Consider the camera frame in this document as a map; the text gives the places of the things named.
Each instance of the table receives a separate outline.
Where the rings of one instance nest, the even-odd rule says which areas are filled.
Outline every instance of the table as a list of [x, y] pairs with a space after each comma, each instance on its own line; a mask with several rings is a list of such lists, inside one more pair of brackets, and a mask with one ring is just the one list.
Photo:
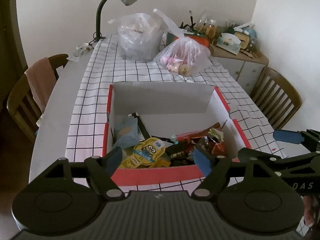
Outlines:
[[[91, 56], [88, 54], [79, 63], [67, 64], [64, 75], [52, 92], [36, 139], [30, 181], [56, 159], [63, 157], [64, 151], [70, 161], [83, 161], [89, 156], [101, 154], [108, 87], [117, 81], [200, 82], [218, 86], [231, 109], [230, 117], [238, 120], [252, 148], [285, 158], [272, 137], [273, 128], [268, 119], [228, 71], [213, 57], [210, 60], [212, 67], [199, 75], [173, 76], [159, 68], [156, 62], [136, 63], [122, 59], [116, 36], [100, 40]], [[121, 189], [125, 193], [130, 190], [187, 190], [191, 193], [203, 179]], [[242, 179], [232, 178], [230, 185]], [[85, 179], [74, 181], [86, 184]]]
[[42, 115], [33, 149], [29, 182], [60, 157], [64, 157], [73, 107], [92, 52], [79, 62], [69, 61], [52, 91]]

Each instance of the white tablecloth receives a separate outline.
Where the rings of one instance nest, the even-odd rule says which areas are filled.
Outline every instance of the white tablecloth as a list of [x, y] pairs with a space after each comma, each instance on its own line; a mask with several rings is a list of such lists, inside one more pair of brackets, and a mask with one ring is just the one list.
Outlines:
[[[164, 44], [165, 39], [162, 40], [161, 49], [164, 48]], [[231, 109], [230, 117], [238, 120], [252, 149], [279, 155], [282, 158], [286, 157], [272, 136], [273, 128], [268, 119], [228, 71], [213, 57], [210, 58], [212, 62], [210, 68], [206, 68], [198, 75], [183, 77], [173, 76], [167, 70], [161, 69], [156, 62], [137, 63], [124, 60], [120, 57], [118, 48], [117, 36], [100, 40], [94, 48], [71, 118], [65, 155], [70, 161], [82, 162], [93, 155], [101, 156], [108, 87], [113, 82], [119, 81], [199, 82], [217, 86]], [[121, 187], [121, 189], [125, 193], [130, 190], [187, 190], [191, 193], [203, 179], [135, 185]], [[242, 179], [232, 178], [230, 185]], [[74, 180], [86, 185], [85, 179]], [[308, 231], [303, 220], [297, 231], [300, 234]]]

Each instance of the yellow snack package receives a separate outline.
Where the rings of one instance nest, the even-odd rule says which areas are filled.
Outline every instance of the yellow snack package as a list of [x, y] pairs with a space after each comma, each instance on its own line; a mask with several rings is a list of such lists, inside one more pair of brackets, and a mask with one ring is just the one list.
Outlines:
[[133, 154], [123, 160], [119, 168], [135, 169], [141, 165], [141, 168], [147, 167], [156, 162], [164, 153], [165, 146], [163, 141], [151, 137], [144, 142], [139, 143], [133, 148]]
[[171, 164], [170, 157], [164, 153], [162, 154], [156, 162], [152, 163], [148, 168], [167, 168]]

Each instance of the screw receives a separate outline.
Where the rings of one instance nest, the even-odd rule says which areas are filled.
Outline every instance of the screw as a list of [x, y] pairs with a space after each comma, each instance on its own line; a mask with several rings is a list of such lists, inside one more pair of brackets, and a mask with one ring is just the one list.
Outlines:
[[205, 188], [199, 188], [195, 190], [195, 195], [197, 197], [207, 197], [210, 195], [210, 191]]
[[106, 194], [108, 197], [112, 197], [112, 198], [120, 197], [122, 195], [122, 191], [119, 189], [109, 189]]

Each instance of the white wall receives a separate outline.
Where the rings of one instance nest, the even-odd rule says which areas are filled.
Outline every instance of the white wall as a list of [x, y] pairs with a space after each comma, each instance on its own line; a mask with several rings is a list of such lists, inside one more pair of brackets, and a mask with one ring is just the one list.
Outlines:
[[320, 130], [320, 0], [257, 0], [252, 17], [269, 67], [298, 91], [287, 130]]
[[[17, 14], [23, 49], [28, 65], [58, 53], [72, 53], [76, 45], [90, 41], [95, 31], [95, 13], [101, 0], [17, 0]], [[138, 0], [124, 6], [108, 0], [102, 11], [102, 34], [108, 33], [108, 20], [127, 14], [151, 13], [159, 8], [178, 25], [195, 20], [204, 9], [217, 19], [250, 21], [256, 0]]]

